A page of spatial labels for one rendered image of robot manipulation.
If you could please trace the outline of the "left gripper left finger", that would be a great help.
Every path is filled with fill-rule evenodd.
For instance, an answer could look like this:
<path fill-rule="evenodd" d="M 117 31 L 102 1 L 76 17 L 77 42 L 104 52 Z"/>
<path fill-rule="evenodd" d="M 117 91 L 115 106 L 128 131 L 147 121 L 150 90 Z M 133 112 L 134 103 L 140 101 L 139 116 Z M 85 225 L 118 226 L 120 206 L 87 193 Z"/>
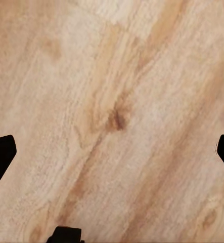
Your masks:
<path fill-rule="evenodd" d="M 13 135 L 0 137 L 0 180 L 17 153 Z"/>

